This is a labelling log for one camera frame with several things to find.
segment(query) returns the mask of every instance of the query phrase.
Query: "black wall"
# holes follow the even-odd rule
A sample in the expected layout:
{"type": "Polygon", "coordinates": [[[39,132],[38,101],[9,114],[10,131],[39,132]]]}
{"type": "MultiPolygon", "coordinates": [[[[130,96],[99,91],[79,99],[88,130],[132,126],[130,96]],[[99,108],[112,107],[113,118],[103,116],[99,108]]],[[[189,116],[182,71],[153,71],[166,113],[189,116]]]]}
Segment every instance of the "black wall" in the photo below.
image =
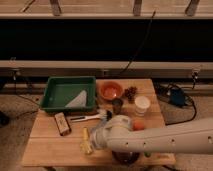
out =
{"type": "MultiPolygon", "coordinates": [[[[1,19],[0,59],[128,61],[150,20],[1,19]]],[[[137,61],[213,61],[213,20],[152,21],[137,61]]]]}

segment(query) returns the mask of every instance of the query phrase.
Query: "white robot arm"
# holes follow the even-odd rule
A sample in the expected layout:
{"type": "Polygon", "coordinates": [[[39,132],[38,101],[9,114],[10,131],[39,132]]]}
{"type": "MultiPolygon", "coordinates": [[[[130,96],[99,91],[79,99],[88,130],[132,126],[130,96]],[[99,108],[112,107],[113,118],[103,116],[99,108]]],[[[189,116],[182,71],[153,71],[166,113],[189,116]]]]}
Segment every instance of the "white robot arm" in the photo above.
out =
{"type": "Polygon", "coordinates": [[[95,149],[116,152],[213,154],[213,118],[132,131],[131,119],[117,115],[90,136],[95,149]]]}

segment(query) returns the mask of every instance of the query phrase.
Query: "orange bowl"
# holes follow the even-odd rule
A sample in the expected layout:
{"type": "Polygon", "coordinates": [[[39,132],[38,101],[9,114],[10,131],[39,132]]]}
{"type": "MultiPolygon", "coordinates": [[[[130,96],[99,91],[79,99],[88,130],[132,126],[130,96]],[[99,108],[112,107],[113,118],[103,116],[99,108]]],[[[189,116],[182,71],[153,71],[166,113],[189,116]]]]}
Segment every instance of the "orange bowl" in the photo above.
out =
{"type": "Polygon", "coordinates": [[[100,86],[99,94],[105,100],[113,100],[123,95],[123,88],[114,81],[106,81],[100,86]]]}

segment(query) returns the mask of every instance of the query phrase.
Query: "wooden tabletop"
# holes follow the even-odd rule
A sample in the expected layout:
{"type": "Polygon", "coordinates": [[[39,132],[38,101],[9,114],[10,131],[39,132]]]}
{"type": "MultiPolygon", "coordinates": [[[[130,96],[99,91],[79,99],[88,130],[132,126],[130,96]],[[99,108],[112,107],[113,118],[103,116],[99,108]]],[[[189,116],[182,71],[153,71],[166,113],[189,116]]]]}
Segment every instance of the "wooden tabletop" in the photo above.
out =
{"type": "MultiPolygon", "coordinates": [[[[97,88],[106,80],[96,80],[97,88]]],[[[145,127],[162,127],[164,119],[158,104],[158,100],[150,79],[116,79],[113,80],[128,88],[136,86],[136,96],[144,95],[151,100],[151,106],[143,117],[135,115],[134,105],[124,99],[122,114],[132,118],[143,120],[145,127]]],[[[112,111],[112,105],[101,99],[98,95],[98,102],[101,108],[112,111]]],[[[91,155],[85,155],[80,149],[82,142],[82,131],[84,127],[92,128],[98,121],[90,120],[71,123],[72,133],[67,136],[60,136],[53,116],[42,110],[38,111],[30,138],[22,159],[23,166],[115,166],[119,163],[113,158],[109,149],[95,150],[91,155]]],[[[140,165],[173,165],[175,158],[173,154],[159,153],[151,154],[147,158],[142,153],[134,163],[140,165]]]]}

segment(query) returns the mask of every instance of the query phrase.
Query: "green tray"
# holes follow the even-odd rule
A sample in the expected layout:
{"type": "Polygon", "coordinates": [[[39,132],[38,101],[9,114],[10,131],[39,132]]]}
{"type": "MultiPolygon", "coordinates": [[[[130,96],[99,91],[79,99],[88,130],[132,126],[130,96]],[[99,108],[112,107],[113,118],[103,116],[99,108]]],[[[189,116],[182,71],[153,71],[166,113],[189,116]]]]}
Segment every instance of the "green tray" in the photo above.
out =
{"type": "Polygon", "coordinates": [[[46,112],[87,112],[95,107],[96,79],[92,76],[50,77],[40,108],[46,112]],[[85,107],[65,107],[78,94],[87,92],[85,107]]]}

